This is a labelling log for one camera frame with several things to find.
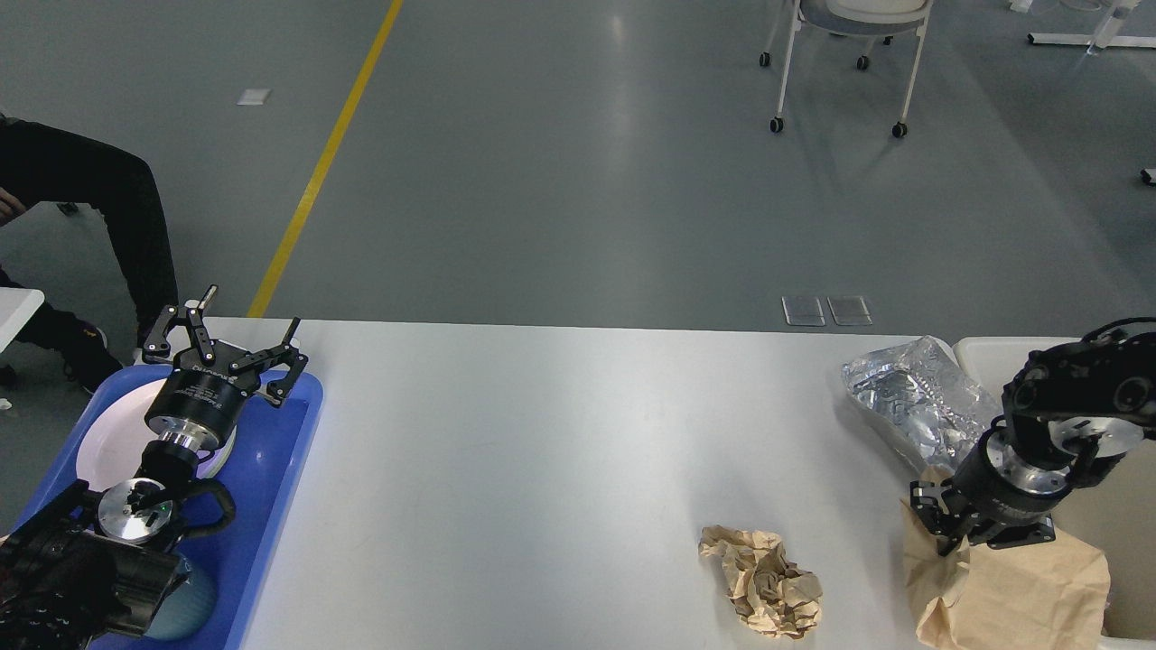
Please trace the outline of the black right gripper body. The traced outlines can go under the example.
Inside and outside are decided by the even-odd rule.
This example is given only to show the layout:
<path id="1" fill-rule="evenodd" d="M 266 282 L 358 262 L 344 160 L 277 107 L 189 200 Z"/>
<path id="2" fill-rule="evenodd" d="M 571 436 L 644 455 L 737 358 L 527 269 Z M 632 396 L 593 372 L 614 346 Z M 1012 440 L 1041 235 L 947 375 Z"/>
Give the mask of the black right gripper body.
<path id="1" fill-rule="evenodd" d="M 946 534 L 1053 534 L 1051 511 L 1073 490 L 1064 470 L 1045 470 L 1016 451 L 1007 429 L 991 429 L 943 485 Z"/>

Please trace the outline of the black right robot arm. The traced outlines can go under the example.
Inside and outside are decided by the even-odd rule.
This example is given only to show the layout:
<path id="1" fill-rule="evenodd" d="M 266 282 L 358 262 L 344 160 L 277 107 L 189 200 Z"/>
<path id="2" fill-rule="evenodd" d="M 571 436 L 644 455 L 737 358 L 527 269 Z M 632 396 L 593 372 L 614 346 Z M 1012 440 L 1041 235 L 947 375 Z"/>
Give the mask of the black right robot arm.
<path id="1" fill-rule="evenodd" d="M 1107 322 L 1029 353 L 953 477 L 914 481 L 909 505 L 946 556 L 962 544 L 1005 551 L 1053 542 L 1052 511 L 1109 477 L 1155 427 L 1151 317 Z"/>

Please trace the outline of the person hand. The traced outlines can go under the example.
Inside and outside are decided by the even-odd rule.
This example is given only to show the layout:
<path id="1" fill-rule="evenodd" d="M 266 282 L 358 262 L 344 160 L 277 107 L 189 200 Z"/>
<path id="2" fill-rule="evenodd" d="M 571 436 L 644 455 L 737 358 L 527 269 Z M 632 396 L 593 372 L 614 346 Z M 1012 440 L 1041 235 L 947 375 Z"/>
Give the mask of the person hand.
<path id="1" fill-rule="evenodd" d="M 23 214 L 25 214 L 25 205 L 8 190 L 0 189 L 0 226 L 8 226 Z"/>

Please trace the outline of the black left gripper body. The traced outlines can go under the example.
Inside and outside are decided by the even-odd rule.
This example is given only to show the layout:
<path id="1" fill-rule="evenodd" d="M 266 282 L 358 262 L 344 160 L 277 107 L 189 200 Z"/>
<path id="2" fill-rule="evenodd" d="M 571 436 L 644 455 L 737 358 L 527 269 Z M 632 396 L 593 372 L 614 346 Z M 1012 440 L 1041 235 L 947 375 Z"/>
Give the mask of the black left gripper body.
<path id="1" fill-rule="evenodd" d="M 160 387 L 144 411 L 144 423 L 161 440 L 172 441 L 175 433 L 195 440 L 199 450 L 228 445 L 249 396 L 255 394 L 257 371 L 231 374 L 206 367 L 200 361 L 181 362 Z"/>

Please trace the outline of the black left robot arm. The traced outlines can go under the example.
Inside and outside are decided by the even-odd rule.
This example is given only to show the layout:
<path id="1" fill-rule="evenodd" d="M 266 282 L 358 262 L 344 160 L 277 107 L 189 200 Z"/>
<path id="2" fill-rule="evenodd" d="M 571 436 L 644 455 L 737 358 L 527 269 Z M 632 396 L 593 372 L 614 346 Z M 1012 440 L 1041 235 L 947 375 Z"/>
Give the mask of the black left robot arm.
<path id="1" fill-rule="evenodd" d="M 5 538 L 5 649 L 183 638 L 206 625 L 215 588 L 181 544 L 223 534 L 237 501 L 199 470 L 227 449 L 249 400 L 284 406 L 309 362 L 301 318 L 264 349 L 212 337 L 216 291 L 162 308 L 144 342 L 144 362 L 171 370 L 142 415 L 151 440 L 132 477 L 101 490 L 75 478 Z"/>

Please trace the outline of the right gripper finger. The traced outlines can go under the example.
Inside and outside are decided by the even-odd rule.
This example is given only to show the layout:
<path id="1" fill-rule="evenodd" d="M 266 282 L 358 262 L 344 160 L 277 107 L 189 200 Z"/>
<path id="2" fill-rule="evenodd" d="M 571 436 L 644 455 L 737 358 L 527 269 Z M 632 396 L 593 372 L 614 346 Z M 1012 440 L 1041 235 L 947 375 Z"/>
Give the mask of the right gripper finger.
<path id="1" fill-rule="evenodd" d="M 926 531 L 938 539 L 938 555 L 956 551 L 972 530 L 972 505 L 954 485 L 916 480 L 909 483 L 909 505 Z"/>
<path id="2" fill-rule="evenodd" d="M 971 544 L 986 544 L 992 551 L 1008 551 L 1028 544 L 1053 542 L 1055 527 L 1052 515 L 1024 525 L 1005 525 L 983 519 L 971 529 Z"/>

